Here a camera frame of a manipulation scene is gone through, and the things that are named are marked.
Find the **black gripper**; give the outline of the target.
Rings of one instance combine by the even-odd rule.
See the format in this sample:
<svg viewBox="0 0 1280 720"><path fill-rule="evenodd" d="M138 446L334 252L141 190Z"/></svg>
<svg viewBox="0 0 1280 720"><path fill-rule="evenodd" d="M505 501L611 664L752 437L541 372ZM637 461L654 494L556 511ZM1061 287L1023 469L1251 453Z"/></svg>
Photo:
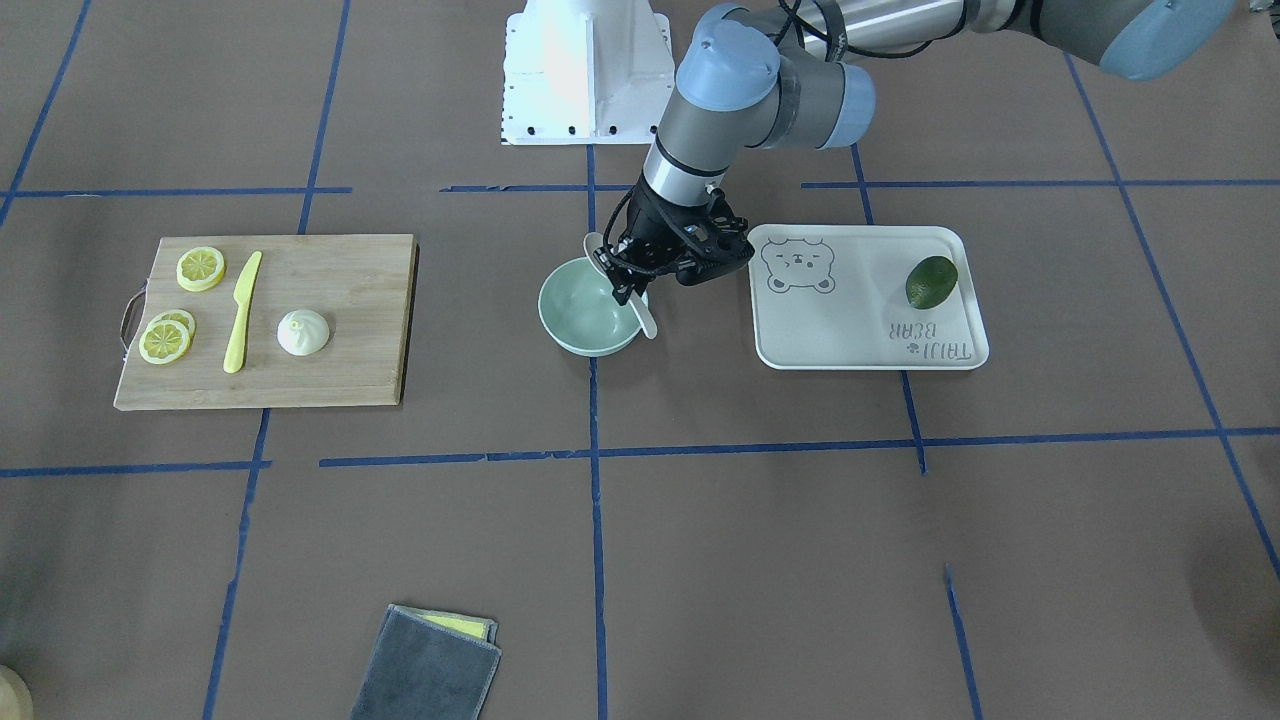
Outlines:
<svg viewBox="0 0 1280 720"><path fill-rule="evenodd" d="M689 227L700 229L707 219L707 200L695 205L671 202L649 183L636 183L625 210L625 228L618 240L618 256L641 269L662 269L671 263L703 259L701 241ZM627 305L634 293L644 293L652 275L620 265L602 240L594 241L594 268L611 274L612 296Z"/></svg>

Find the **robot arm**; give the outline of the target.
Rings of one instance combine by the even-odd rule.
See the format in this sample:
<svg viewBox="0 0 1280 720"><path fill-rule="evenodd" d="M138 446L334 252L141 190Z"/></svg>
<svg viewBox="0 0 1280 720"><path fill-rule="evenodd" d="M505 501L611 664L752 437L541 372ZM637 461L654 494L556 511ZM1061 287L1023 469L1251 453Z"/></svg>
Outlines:
<svg viewBox="0 0 1280 720"><path fill-rule="evenodd" d="M904 60L964 32L1011 29L1101 70L1155 79L1226 20L1229 1L723 3L698 22L643 173L588 256L617 304L658 277L694 286L753 259L721 188L741 149L840 149L867 132L876 87L861 58Z"/></svg>

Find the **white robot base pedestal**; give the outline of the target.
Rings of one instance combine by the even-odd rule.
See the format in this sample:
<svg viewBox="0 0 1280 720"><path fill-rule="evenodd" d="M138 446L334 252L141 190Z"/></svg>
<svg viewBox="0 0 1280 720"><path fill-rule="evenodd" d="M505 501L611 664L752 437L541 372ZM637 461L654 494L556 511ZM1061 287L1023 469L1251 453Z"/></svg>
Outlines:
<svg viewBox="0 0 1280 720"><path fill-rule="evenodd" d="M644 145L675 87L669 19L648 1L527 1L506 20L500 141Z"/></svg>

